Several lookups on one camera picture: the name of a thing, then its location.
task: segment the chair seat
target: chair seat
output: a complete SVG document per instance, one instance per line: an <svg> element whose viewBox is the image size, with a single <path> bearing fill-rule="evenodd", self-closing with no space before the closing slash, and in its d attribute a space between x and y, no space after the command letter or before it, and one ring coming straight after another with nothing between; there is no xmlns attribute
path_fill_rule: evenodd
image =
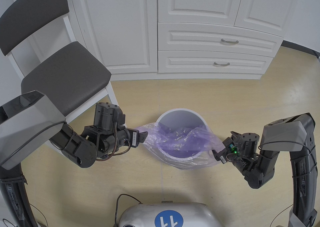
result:
<svg viewBox="0 0 320 227"><path fill-rule="evenodd" d="M73 42L43 61L21 83L21 92L38 90L67 116L102 90L111 73L79 42Z"/></svg>

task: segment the purple plastic bag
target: purple plastic bag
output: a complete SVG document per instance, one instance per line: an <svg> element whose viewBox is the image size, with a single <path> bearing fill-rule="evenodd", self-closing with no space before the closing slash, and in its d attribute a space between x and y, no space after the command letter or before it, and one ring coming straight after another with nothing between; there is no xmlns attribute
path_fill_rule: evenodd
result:
<svg viewBox="0 0 320 227"><path fill-rule="evenodd" d="M170 130L161 123L137 127L147 131L145 147L162 161L179 169L196 169L218 164L211 152L224 149L222 141L206 125Z"/></svg>

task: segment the white chair frame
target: white chair frame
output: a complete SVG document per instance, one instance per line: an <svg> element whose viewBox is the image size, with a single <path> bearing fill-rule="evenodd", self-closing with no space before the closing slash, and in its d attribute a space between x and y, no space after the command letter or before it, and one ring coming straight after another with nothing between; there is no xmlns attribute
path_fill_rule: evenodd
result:
<svg viewBox="0 0 320 227"><path fill-rule="evenodd" d="M70 38L71 42L75 42L75 35L74 32L72 30L71 24L70 24L70 20L68 17L68 14L65 14L63 16L63 21L64 24L66 26L67 32L68 32L68 36ZM14 67L14 70L16 71L16 73L18 74L18 76L20 77L20 79L22 80L24 78L24 75L21 71L21 69L19 68L17 62L15 61L12 52L9 52L7 54L7 57L11 63L11 65ZM108 85L103 88L102 90L100 90L98 93L96 93L94 96L92 96L89 100L87 100L85 103L83 103L81 106L79 106L77 109L75 109L74 111L72 111L70 114L68 114L66 116L66 122L70 123L72 120L74 120L76 117L78 117L79 115L81 115L83 112L85 112L87 109L89 109L92 105L94 105L96 102L98 102L99 100L101 100L102 98L104 98L105 96L108 96L110 99L110 102L112 104L115 105L119 105L117 98L115 97L113 88L111 83L109 82ZM48 145L49 147L53 148L54 150L58 151L59 153L61 153L61 151L59 151L55 146L53 146L51 144L50 141L46 141L46 145Z"/></svg>

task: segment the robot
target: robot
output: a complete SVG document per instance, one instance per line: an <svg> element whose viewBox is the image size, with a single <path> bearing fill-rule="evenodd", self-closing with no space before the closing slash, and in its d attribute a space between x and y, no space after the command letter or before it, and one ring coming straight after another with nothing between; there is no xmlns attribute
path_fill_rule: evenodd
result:
<svg viewBox="0 0 320 227"><path fill-rule="evenodd" d="M0 190L19 227L36 227L37 221L27 198L21 161L50 140L70 161L82 168L95 161L122 155L143 143L148 135L124 126L125 115L113 104L97 103L94 124L78 135L49 98L38 91L16 97L0 107ZM265 125L256 153L259 135L231 136L223 141L225 149L212 151L216 160L231 162L249 186L258 189L274 175L280 151L290 151L294 180L294 205L289 227L311 227L317 180L314 143L315 121L310 113L280 119ZM120 147L128 146L123 153ZM127 209L116 227L223 227L208 206L200 203L162 203Z"/></svg>

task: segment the drawer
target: drawer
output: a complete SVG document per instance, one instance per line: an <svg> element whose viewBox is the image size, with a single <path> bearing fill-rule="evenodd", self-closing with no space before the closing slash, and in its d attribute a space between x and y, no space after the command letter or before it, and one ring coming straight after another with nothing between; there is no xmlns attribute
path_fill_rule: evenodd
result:
<svg viewBox="0 0 320 227"><path fill-rule="evenodd" d="M158 49L161 51L215 51L274 57L282 41L279 36L232 26L158 23Z"/></svg>
<svg viewBox="0 0 320 227"><path fill-rule="evenodd" d="M272 59L272 57L243 53L158 51L158 72L264 74Z"/></svg>

